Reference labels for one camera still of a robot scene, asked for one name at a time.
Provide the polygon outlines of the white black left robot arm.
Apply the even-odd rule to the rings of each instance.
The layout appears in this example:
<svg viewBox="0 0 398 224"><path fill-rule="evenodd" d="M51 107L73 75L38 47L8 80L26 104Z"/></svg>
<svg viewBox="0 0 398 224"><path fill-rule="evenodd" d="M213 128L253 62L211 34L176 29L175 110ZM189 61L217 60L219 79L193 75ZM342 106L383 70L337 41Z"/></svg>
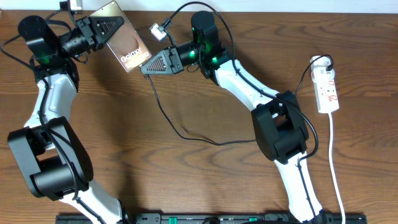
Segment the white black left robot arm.
<svg viewBox="0 0 398 224"><path fill-rule="evenodd" d="M32 116L8 135L8 145L32 195L67 203L93 223L130 223L121 202L95 181L90 157L69 123L79 86L76 63L103 48L124 19L84 17L62 35L53 23L40 16L19 23L19 36L33 53L27 66L39 94Z"/></svg>

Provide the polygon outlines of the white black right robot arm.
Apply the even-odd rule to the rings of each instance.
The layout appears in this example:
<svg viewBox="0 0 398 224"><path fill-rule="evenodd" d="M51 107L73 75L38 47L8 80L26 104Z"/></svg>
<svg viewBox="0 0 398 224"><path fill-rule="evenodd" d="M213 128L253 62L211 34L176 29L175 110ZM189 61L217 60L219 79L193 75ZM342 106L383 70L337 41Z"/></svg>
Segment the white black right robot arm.
<svg viewBox="0 0 398 224"><path fill-rule="evenodd" d="M197 64L203 76L232 93L251 112L261 152L275 162L289 200L289 211L300 223L319 223L322 206L310 180L306 142L315 128L301 112L291 91L279 93L247 72L234 50L223 47L216 11L198 11L191 18L193 39L171 45L141 65L144 76L175 75Z"/></svg>

